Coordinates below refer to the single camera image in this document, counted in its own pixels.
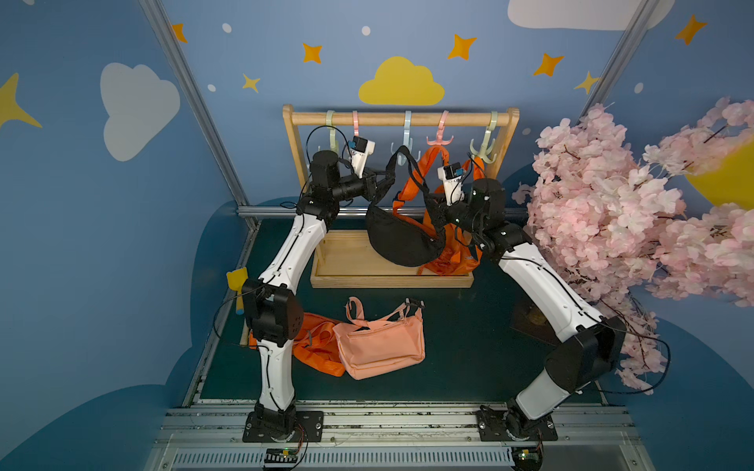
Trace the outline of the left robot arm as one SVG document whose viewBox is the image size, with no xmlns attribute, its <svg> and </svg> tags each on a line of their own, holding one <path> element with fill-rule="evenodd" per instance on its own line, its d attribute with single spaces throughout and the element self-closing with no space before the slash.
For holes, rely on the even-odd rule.
<svg viewBox="0 0 754 471">
<path fill-rule="evenodd" d="M 292 375 L 294 340 L 304 323 L 304 308 L 296 298 L 298 283 L 316 247 L 337 219 L 343 201 L 363 197 L 380 200 L 395 182 L 397 158 L 383 170 L 357 167 L 341 174 L 344 162 L 335 152 L 319 151 L 310 162 L 310 178 L 296 203 L 292 229 L 280 250 L 256 279 L 243 284 L 245 321 L 256 341 L 261 364 L 261 393 L 251 414 L 251 427 L 282 440 L 296 430 Z"/>
</svg>

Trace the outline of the black sling bag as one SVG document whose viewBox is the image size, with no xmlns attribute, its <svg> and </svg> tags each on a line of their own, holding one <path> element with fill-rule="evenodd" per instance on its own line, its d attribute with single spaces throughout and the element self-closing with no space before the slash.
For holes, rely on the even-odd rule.
<svg viewBox="0 0 754 471">
<path fill-rule="evenodd" d="M 399 151 L 408 154 L 406 147 Z M 420 173 L 418 163 L 410 160 L 409 184 L 414 184 L 423 198 L 430 194 L 424 176 Z M 386 169 L 394 170 L 396 176 L 396 155 L 392 155 Z M 384 259 L 396 265 L 417 268 L 438 259 L 446 247 L 445 228 L 433 234 L 428 229 L 402 214 L 388 212 L 371 203 L 365 216 L 366 229 L 372 248 Z"/>
</svg>

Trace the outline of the pink shoulder bag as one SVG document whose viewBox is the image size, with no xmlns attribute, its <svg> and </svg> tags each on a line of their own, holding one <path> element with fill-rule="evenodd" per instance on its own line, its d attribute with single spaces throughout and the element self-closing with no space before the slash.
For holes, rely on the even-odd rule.
<svg viewBox="0 0 754 471">
<path fill-rule="evenodd" d="M 347 320 L 334 327 L 341 363 L 351 378 L 364 380 L 422 363 L 426 357 L 425 304 L 408 298 L 391 314 L 369 321 L 361 300 L 345 306 Z"/>
</svg>

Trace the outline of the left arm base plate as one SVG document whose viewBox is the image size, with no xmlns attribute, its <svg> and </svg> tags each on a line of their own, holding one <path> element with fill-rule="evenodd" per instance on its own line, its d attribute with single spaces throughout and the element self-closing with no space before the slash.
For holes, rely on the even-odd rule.
<svg viewBox="0 0 754 471">
<path fill-rule="evenodd" d="M 243 428 L 244 443 L 320 443 L 324 426 L 322 411 L 253 411 Z"/>
</svg>

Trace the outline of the orange sling bag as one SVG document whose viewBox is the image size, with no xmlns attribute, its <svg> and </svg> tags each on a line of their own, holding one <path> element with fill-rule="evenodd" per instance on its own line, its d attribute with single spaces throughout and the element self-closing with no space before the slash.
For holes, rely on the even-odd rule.
<svg viewBox="0 0 754 471">
<path fill-rule="evenodd" d="M 339 321 L 304 312 L 302 327 L 293 343 L 293 355 L 321 373 L 342 377 L 346 370 L 340 359 L 334 328 Z"/>
</svg>

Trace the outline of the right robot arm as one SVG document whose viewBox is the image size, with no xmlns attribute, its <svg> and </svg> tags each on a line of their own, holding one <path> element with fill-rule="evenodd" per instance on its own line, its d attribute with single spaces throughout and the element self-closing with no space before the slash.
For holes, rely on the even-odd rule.
<svg viewBox="0 0 754 471">
<path fill-rule="evenodd" d="M 524 440 L 567 398 L 617 368 L 626 325 L 603 317 L 556 273 L 524 229 L 507 220 L 505 199 L 496 180 L 476 180 L 463 192 L 461 178 L 453 178 L 430 212 L 468 233 L 524 290 L 560 342 L 542 372 L 507 404 L 507 431 Z"/>
</svg>

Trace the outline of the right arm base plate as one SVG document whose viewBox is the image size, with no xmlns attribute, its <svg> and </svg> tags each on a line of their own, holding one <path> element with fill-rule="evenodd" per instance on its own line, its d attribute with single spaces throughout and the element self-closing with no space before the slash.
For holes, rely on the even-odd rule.
<svg viewBox="0 0 754 471">
<path fill-rule="evenodd" d="M 508 411 L 481 405 L 475 417 L 483 442 L 555 442 L 559 439 L 551 415 L 528 419 L 517 409 Z"/>
</svg>

